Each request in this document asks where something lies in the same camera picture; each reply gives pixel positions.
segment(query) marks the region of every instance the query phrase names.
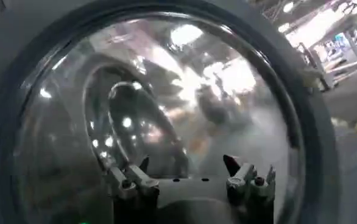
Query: transparent dome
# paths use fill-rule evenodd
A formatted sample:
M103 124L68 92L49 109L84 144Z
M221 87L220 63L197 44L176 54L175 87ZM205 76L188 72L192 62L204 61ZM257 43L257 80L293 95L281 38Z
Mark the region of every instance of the transparent dome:
M273 165L278 213L286 123L247 50L217 33L237 37L208 26L176 16L121 21L50 62L32 87L15 152L32 222L54 223L65 209L83 216L91 205L101 209L88 215L111 219L96 155L119 167L148 156L147 174L161 179L227 178L223 155L263 175Z

